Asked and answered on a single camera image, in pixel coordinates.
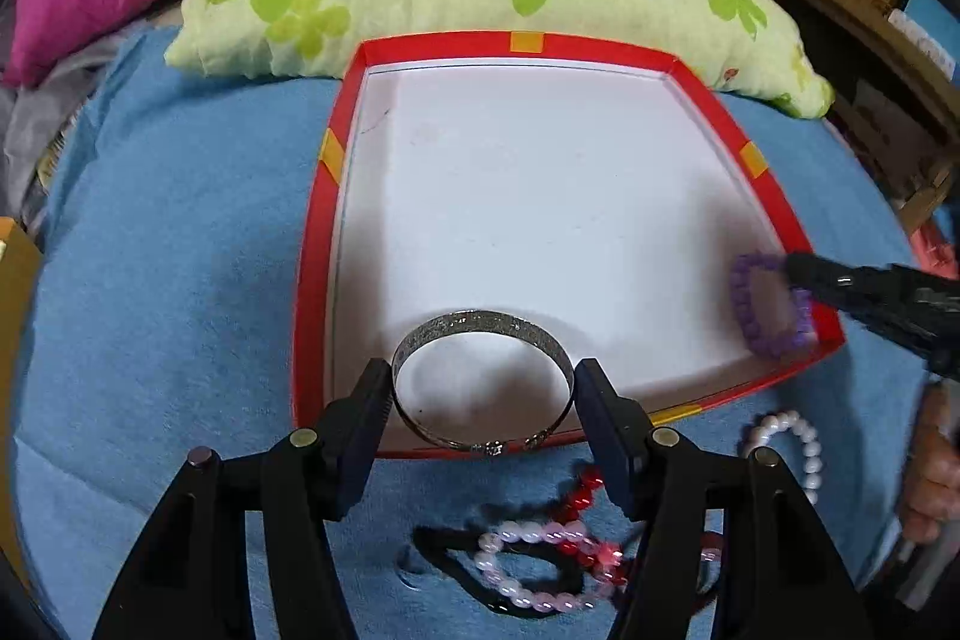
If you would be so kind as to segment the person's right hand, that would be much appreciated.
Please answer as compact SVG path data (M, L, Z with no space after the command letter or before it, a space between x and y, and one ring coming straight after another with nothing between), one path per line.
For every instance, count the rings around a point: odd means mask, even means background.
M914 544L929 544L958 518L958 453L942 432L947 424L946 388L931 385L916 418L898 505L901 533Z

